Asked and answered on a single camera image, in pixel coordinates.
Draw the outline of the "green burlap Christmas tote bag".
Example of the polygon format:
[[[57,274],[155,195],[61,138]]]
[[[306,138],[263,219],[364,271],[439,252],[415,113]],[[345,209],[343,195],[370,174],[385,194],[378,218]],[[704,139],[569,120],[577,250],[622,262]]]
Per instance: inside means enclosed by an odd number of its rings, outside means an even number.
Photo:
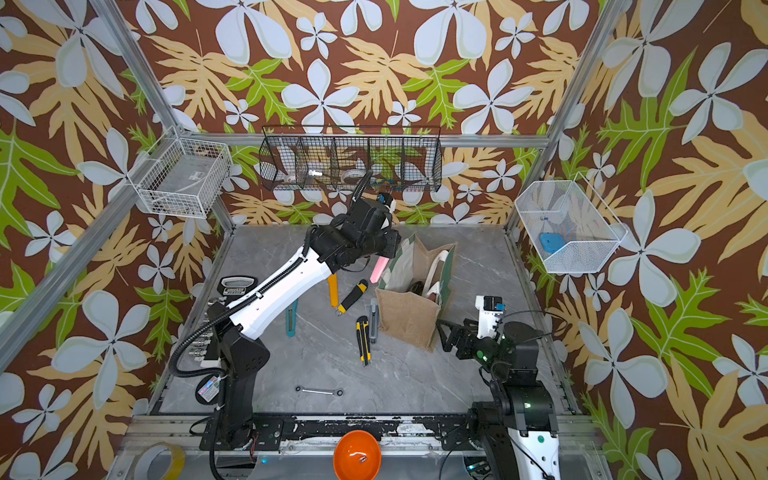
[[[456,243],[428,249],[415,234],[402,240],[376,289],[381,333],[434,351],[437,320],[451,295],[457,249]]]

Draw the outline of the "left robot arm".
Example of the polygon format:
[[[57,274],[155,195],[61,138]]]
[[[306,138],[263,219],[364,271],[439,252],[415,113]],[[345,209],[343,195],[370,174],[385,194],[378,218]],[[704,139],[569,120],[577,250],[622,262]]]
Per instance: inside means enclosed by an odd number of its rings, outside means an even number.
[[[179,378],[204,376],[219,389],[217,408],[208,421],[211,450],[249,442],[255,378],[270,352],[261,335],[279,314],[304,293],[361,258],[392,259],[401,242],[393,227],[395,200],[380,193],[374,200],[355,197],[348,210],[326,225],[313,225],[289,260],[246,293],[213,306],[213,317],[184,338],[169,360]],[[217,338],[220,367],[183,370],[179,360],[204,333]]]

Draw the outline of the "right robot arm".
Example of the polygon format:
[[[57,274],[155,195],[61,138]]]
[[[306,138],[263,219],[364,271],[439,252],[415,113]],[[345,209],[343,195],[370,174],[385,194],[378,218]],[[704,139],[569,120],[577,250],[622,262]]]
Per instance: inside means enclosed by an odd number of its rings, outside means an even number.
[[[467,319],[436,323],[442,349],[474,360],[490,375],[491,402],[468,412],[468,436],[481,444],[493,479],[559,479],[559,428],[553,399],[538,379],[543,332],[508,322],[493,337],[479,338]]]

